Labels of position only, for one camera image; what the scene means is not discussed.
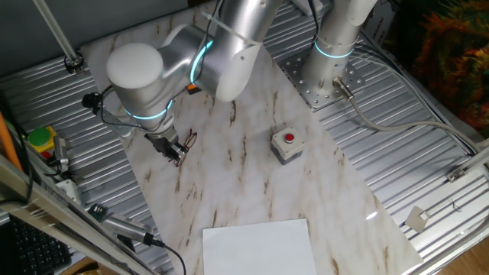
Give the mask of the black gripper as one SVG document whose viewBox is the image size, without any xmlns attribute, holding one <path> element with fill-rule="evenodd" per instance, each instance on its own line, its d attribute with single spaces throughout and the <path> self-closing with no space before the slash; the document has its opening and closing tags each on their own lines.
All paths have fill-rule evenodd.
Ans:
<svg viewBox="0 0 489 275">
<path fill-rule="evenodd" d="M 178 135 L 174 129 L 160 135 L 145 134 L 144 137 L 152 143 L 157 152 L 171 160 L 179 160 L 187 154 L 186 147 L 177 142 Z"/>
</svg>

